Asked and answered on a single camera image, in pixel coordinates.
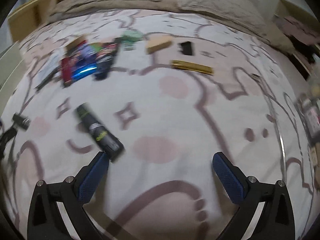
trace wooden block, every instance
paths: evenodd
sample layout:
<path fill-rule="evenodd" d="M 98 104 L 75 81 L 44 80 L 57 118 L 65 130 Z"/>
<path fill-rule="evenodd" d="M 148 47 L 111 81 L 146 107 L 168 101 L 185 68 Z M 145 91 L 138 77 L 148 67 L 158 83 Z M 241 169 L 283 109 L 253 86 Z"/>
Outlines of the wooden block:
<path fill-rule="evenodd" d="M 317 166 L 318 165 L 318 157 L 317 157 L 317 152 L 316 152 L 316 148 L 315 147 L 312 147 L 310 149 L 310 154 L 311 154 L 311 159 L 312 159 L 312 163 L 313 163 L 313 166 Z"/>
<path fill-rule="evenodd" d="M 154 53 L 157 50 L 169 47 L 172 44 L 172 37 L 170 35 L 161 36 L 148 41 L 146 50 L 148 54 Z"/>

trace gold bar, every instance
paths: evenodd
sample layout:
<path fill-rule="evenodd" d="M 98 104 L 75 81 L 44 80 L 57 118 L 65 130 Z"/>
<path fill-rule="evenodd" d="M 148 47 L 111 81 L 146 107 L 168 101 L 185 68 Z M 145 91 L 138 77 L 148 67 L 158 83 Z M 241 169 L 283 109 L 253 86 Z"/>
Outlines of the gold bar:
<path fill-rule="evenodd" d="M 171 67 L 182 70 L 191 70 L 200 72 L 203 74 L 213 75 L 213 69 L 208 66 L 199 65 L 196 63 L 181 61 L 181 60 L 172 60 Z"/>

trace bolt head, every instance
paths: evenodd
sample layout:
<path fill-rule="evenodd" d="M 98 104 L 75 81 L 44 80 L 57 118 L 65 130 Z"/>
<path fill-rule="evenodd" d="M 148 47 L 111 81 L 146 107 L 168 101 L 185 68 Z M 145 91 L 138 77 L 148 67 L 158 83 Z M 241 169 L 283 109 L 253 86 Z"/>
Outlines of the bolt head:
<path fill-rule="evenodd" d="M 68 177 L 66 177 L 66 179 L 65 179 L 65 181 L 66 181 L 67 183 L 73 182 L 73 180 L 74 180 L 74 177 L 73 177 L 73 176 L 68 176 Z"/>
<path fill-rule="evenodd" d="M 254 177 L 254 176 L 249 176 L 249 177 L 248 177 L 248 180 L 249 180 L 251 183 L 257 182 L 257 178 Z"/>
<path fill-rule="evenodd" d="M 279 184 L 280 187 L 284 187 L 285 186 L 285 183 L 282 180 L 278 180 L 278 184 Z"/>
<path fill-rule="evenodd" d="M 39 180 L 39 181 L 37 182 L 37 186 L 38 186 L 38 187 L 41 187 L 41 186 L 43 185 L 43 182 L 44 182 L 43 180 Z"/>

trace bed sheet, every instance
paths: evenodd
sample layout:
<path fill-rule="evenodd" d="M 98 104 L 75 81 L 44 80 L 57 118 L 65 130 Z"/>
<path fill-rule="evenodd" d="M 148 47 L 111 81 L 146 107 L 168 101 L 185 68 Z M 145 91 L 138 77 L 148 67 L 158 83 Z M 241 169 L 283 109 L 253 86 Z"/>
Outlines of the bed sheet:
<path fill-rule="evenodd" d="M 68 88 L 53 80 L 36 93 L 36 74 L 55 49 L 83 33 L 96 42 L 125 30 L 142 32 L 144 40 L 133 51 L 120 49 L 107 79 L 88 76 Z M 162 34 L 173 37 L 172 46 L 146 54 L 147 40 Z M 184 41 L 193 43 L 194 56 L 180 52 Z M 319 193 L 308 141 L 292 103 L 295 95 L 256 38 L 195 14 L 116 10 L 44 26 L 20 48 L 29 69 L 1 118 L 5 128 L 14 112 L 31 120 L 29 129 L 19 130 L 8 144 L 2 161 L 7 208 L 23 236 L 36 182 L 61 182 L 99 151 L 74 114 L 84 102 L 126 149 L 84 206 L 107 236 L 115 221 L 122 227 L 116 236 L 120 240 L 215 239 L 236 205 L 212 174 L 214 153 L 222 151 L 246 176 L 261 182 L 274 184 L 283 177 L 275 117 L 266 96 L 283 134 L 296 238 L 313 223 L 318 210 L 312 203 Z M 211 66 L 214 75 L 171 69 L 173 59 Z M 267 90 L 261 90 L 251 73 L 263 77 Z M 77 239 L 63 206 L 59 208 Z M 256 213 L 243 239 L 258 218 Z"/>

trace black cylindrical can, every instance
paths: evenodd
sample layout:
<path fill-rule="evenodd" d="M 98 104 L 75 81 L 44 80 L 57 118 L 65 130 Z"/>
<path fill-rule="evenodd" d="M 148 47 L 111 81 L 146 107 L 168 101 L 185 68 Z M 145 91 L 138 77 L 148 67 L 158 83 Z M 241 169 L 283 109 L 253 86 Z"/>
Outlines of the black cylindrical can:
<path fill-rule="evenodd" d="M 114 161 L 124 150 L 123 144 L 89 112 L 86 104 L 78 106 L 76 112 L 96 144 Z"/>

